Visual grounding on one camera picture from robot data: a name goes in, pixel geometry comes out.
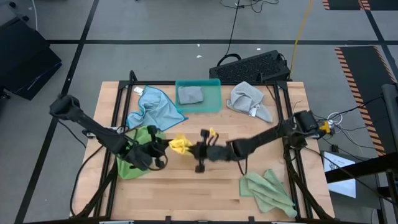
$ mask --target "white label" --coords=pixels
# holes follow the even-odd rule
[[[253,107],[249,111],[249,116],[255,117],[257,112],[257,108]]]
[[[135,91],[136,93],[140,94],[140,93],[142,93],[142,91],[144,91],[144,89],[139,88],[139,87],[135,87],[135,88],[134,88],[134,91]]]

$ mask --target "light blue cloth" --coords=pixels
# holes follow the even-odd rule
[[[145,86],[138,106],[139,112],[132,112],[127,117],[129,128],[154,125],[165,131],[188,119],[177,111],[174,103],[162,90],[154,87]]]

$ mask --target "green cloth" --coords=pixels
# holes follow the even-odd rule
[[[125,135],[129,136],[132,139],[137,140],[139,144],[145,144],[152,140],[150,137],[150,134],[148,134],[147,126],[143,126],[141,128],[130,131],[130,132],[126,133]],[[158,131],[156,133],[156,136],[163,139],[164,133]],[[134,179],[134,178],[140,177],[149,172],[149,170],[142,171],[138,168],[130,169],[130,166],[132,166],[131,163],[121,160],[118,157],[116,158],[116,160],[118,162],[118,174],[124,180]]]
[[[293,209],[294,203],[272,169],[266,170],[263,177],[255,172],[248,172],[239,181],[239,194],[243,197],[254,197],[262,213],[277,207],[290,218],[297,216]]]

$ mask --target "wooden table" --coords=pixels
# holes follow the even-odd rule
[[[173,85],[153,87],[163,90],[170,99],[175,99]],[[263,104],[267,106],[274,117],[272,124],[227,108],[225,102],[229,99],[233,87],[222,86],[223,107],[219,113],[186,114],[189,119],[168,129],[165,132],[166,137],[174,138],[176,134],[184,133],[191,142],[196,142],[200,140],[201,129],[212,127],[220,134],[218,144],[224,144],[229,139],[251,137],[278,123],[275,101],[266,86],[256,86],[256,88],[265,94]],[[290,82],[288,87],[291,107],[294,108],[294,112],[309,110],[303,83]],[[103,82],[102,84],[94,119],[103,126],[111,124],[117,90],[118,82]],[[283,92],[282,90],[279,92],[284,117],[287,118]],[[125,95],[124,93],[121,101],[119,123]],[[138,111],[138,99],[139,96],[133,92],[130,111]],[[310,149],[319,151],[316,140],[308,139],[307,142]],[[99,146],[97,140],[88,140],[84,160]],[[286,192],[290,194],[282,152],[281,139],[259,147],[255,153],[249,156],[248,170],[262,175],[265,170],[273,169],[278,179],[283,182]],[[238,180],[241,178],[241,174],[235,162],[205,161],[205,173],[197,174],[194,172],[197,161],[193,157],[182,156],[169,148],[166,153],[169,157],[169,164],[164,170],[150,172],[132,180],[122,180],[118,177],[111,217],[113,220],[164,220],[168,215],[172,217],[172,220],[247,221],[248,216],[254,216],[256,221],[292,220],[279,209],[261,213],[253,198],[239,196]],[[73,203],[75,212],[83,209],[98,188],[104,154],[105,150],[102,150],[82,170]],[[301,154],[309,191],[324,210],[334,217],[320,156],[306,150],[302,150]],[[302,194],[298,187],[297,193],[300,211],[302,217],[305,217]],[[105,213],[107,199],[108,191],[103,196],[102,215]]]

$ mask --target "teal plastic tray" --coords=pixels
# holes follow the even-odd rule
[[[186,86],[200,86],[203,93],[203,101],[181,105],[178,100],[178,88]],[[218,78],[207,80],[177,80],[175,81],[175,106],[181,113],[217,113],[221,110],[221,82]]]

